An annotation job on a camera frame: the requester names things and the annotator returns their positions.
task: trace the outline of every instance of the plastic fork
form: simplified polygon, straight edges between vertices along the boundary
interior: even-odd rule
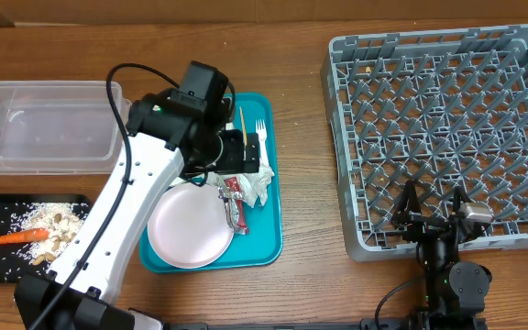
[[[268,137],[268,133],[266,132],[264,120],[256,121],[256,133],[258,133],[258,141],[260,142],[260,158],[262,159],[262,163],[270,166],[268,163],[268,152],[266,151],[266,138]]]

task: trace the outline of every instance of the plastic container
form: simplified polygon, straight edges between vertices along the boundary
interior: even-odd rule
[[[528,248],[528,25],[337,37],[321,81],[352,259],[414,256],[390,223],[409,179],[424,215],[456,186],[495,214],[461,249]]]
[[[263,266],[274,262],[282,251],[281,191],[276,160],[276,140],[272,107],[266,97],[258,93],[238,93],[236,108],[244,110],[244,121],[248,133],[256,132],[256,120],[264,119],[268,138],[266,146],[269,164],[274,171],[268,186],[268,201],[262,207],[259,199],[256,206],[244,206],[249,234],[235,234],[224,254],[213,263],[198,269],[179,269],[164,262],[149,243],[148,229],[139,240],[139,258],[142,264],[155,273],[185,272],[197,270],[224,270],[239,267]],[[239,111],[234,119],[235,127],[242,127]]]
[[[121,143],[105,82],[0,82],[0,175],[109,173]]]

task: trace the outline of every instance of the wooden surface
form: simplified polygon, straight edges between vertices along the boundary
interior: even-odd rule
[[[174,25],[0,29],[0,80],[103,80],[120,62],[147,64],[180,80],[198,60],[227,74],[239,92],[272,103],[278,146],[284,249],[270,266],[156,275],[137,252],[118,306],[171,322],[211,324],[356,321],[371,317],[393,287],[420,273],[414,260],[356,263],[346,254],[336,199],[336,158],[319,71],[329,40],[346,34],[468,28],[517,20],[425,20],[282,25]],[[143,71],[116,79],[130,100],[164,88]],[[0,193],[84,193],[106,176],[0,177]],[[494,274],[486,299],[491,329],[528,328],[528,250],[464,255]],[[20,329],[13,285],[0,284],[0,329]],[[383,316],[422,303],[421,286],[401,292]]]

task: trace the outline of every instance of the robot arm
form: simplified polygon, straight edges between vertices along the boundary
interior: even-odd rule
[[[114,304],[119,296],[127,263],[152,210],[184,167],[181,151],[164,148],[164,140],[142,133],[128,138],[134,166],[124,201],[117,208],[109,227],[88,258],[88,265],[71,284],[71,288],[77,292],[98,291],[99,299],[110,304]],[[56,273],[54,280],[57,283],[63,284],[67,280],[75,262],[81,258],[103,223],[124,177],[125,162],[126,153],[122,150],[117,166],[81,231],[73,243],[50,265],[49,270]]]
[[[157,73],[138,64],[123,64],[112,72],[125,66]],[[203,173],[203,184],[209,171],[258,172],[258,135],[247,134],[244,145],[241,131],[222,130],[235,113],[235,92],[227,77],[216,68],[192,62],[181,86],[167,80],[177,89],[147,94],[132,104],[125,137],[131,159],[127,159],[125,144],[79,234],[52,263],[46,278],[26,275],[17,285],[16,304],[24,325],[37,329],[161,329],[161,323],[152,318],[112,306],[159,198],[179,176],[189,179]],[[224,98],[227,86],[231,100]],[[123,191],[128,160],[132,166]],[[115,209],[120,190],[124,195]],[[115,212],[107,223],[110,210]],[[88,258],[85,250],[91,252]]]
[[[417,243],[417,261],[424,272],[428,308],[411,315],[408,329],[487,329],[477,314],[484,311],[492,274],[484,266],[460,260],[458,245],[480,237],[493,215],[484,203],[470,201],[460,187],[454,189],[451,206],[447,219],[422,215],[409,180],[390,220],[394,226],[406,226],[402,238]],[[375,328],[380,328],[378,312]]]

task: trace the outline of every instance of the food wrapper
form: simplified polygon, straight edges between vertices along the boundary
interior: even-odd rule
[[[234,232],[245,235],[249,233],[249,228],[248,224],[246,223],[246,215],[244,214],[244,205],[242,204],[244,194],[239,187],[237,178],[225,179],[225,185],[232,193],[232,195],[227,195],[227,197],[231,198],[229,198],[228,203],[226,203],[226,208],[229,207],[229,224],[231,225],[232,229],[234,229]]]
[[[219,176],[215,173],[209,173],[207,184],[215,187],[226,187],[225,180],[236,178],[239,184],[239,190],[244,194],[243,201],[254,208],[256,200],[260,198],[260,204],[264,206],[268,201],[268,186],[272,182],[274,171],[268,165],[260,162],[258,173],[235,174]]]

